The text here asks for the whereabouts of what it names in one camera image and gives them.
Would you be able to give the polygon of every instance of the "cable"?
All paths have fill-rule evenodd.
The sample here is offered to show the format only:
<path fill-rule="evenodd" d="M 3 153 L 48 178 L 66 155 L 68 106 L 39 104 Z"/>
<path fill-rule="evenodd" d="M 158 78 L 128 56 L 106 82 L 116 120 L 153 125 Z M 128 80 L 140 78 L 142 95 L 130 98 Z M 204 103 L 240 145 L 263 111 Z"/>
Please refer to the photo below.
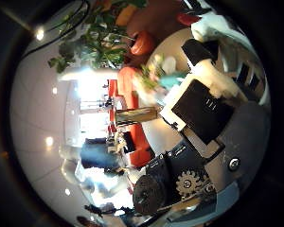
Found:
<path fill-rule="evenodd" d="M 82 9 L 83 4 L 84 4 L 84 0 L 81 0 L 80 6 L 76 9 L 76 11 L 75 11 L 67 20 L 65 20 L 65 21 L 63 21 L 63 22 L 57 24 L 56 26 L 53 26 L 53 27 L 49 28 L 49 29 L 46 30 L 44 33 L 49 32 L 49 31 L 52 31 L 52 30 L 56 29 L 57 27 L 62 26 L 62 25 L 64 25 L 65 23 L 71 21 L 71 20 L 74 18 L 74 16 Z"/>
<path fill-rule="evenodd" d="M 37 48 L 35 49 L 32 49 L 32 50 L 29 50 L 24 56 L 21 57 L 20 61 L 22 61 L 24 58 L 26 58 L 28 55 L 31 55 L 32 53 L 35 53 L 36 51 L 38 50 L 41 50 L 53 43 L 55 43 L 56 41 L 58 41 L 60 38 L 64 37 L 65 35 L 67 35 L 69 32 L 73 31 L 74 29 L 76 29 L 77 26 L 79 26 L 84 20 L 85 18 L 87 17 L 88 15 L 88 12 L 89 12 L 89 9 L 90 9 L 90 3 L 87 1 L 87 0 L 82 0 L 87 8 L 86 8 L 86 11 L 84 13 L 84 15 L 82 16 L 82 18 L 75 24 L 73 25 L 71 28 L 67 29 L 64 33 L 62 33 L 60 36 L 58 36 L 57 38 L 53 39 L 52 41 L 46 43 L 46 44 L 43 44 L 43 45 L 40 45 L 38 46 Z"/>

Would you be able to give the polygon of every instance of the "black panel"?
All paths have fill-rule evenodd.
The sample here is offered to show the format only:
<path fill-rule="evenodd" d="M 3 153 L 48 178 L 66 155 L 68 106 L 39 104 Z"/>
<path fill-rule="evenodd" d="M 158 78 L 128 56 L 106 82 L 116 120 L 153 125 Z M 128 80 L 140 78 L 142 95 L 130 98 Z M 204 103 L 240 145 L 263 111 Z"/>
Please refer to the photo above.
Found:
<path fill-rule="evenodd" d="M 193 80 L 172 108 L 206 143 L 216 138 L 233 113 L 232 107 L 222 103 L 208 92 L 198 80 Z"/>

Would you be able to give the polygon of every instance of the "ceiling light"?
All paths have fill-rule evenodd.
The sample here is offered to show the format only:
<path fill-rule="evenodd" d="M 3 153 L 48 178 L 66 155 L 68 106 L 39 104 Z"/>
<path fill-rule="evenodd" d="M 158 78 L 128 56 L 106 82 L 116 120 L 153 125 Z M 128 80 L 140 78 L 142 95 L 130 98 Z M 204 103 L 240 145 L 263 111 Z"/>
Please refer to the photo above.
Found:
<path fill-rule="evenodd" d="M 46 137 L 46 138 L 45 138 L 45 143 L 46 143 L 46 145 L 47 145 L 48 147 L 53 146 L 53 144 L 54 144 L 54 138 L 51 137 L 51 136 Z"/>
<path fill-rule="evenodd" d="M 65 188 L 65 194 L 66 194 L 66 196 L 70 195 L 70 190 L 68 188 Z"/>
<path fill-rule="evenodd" d="M 58 89 L 56 87 L 53 88 L 53 94 L 56 95 L 58 93 Z"/>
<path fill-rule="evenodd" d="M 38 28 L 36 33 L 35 33 L 36 39 L 41 41 L 44 38 L 44 29 L 43 28 Z"/>

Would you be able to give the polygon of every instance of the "black knob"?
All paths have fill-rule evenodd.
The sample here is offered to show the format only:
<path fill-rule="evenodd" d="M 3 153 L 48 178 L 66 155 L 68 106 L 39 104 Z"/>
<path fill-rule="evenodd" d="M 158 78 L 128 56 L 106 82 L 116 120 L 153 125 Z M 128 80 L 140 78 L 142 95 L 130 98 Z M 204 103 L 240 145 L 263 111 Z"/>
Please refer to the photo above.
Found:
<path fill-rule="evenodd" d="M 165 204 L 166 191 L 163 183 L 152 175 L 139 178 L 133 189 L 134 210 L 142 215 L 153 215 Z"/>

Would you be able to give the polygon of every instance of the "gear wheel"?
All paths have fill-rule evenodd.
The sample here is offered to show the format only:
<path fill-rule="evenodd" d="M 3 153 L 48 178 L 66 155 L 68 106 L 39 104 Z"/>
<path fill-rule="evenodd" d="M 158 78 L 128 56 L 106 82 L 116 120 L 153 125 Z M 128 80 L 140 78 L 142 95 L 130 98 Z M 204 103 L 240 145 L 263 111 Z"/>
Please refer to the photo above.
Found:
<path fill-rule="evenodd" d="M 188 170 L 187 172 L 183 172 L 182 175 L 178 177 L 178 179 L 179 181 L 176 182 L 176 189 L 182 197 L 190 196 L 191 194 L 196 192 L 198 187 L 202 185 L 200 177 L 194 171 Z"/>

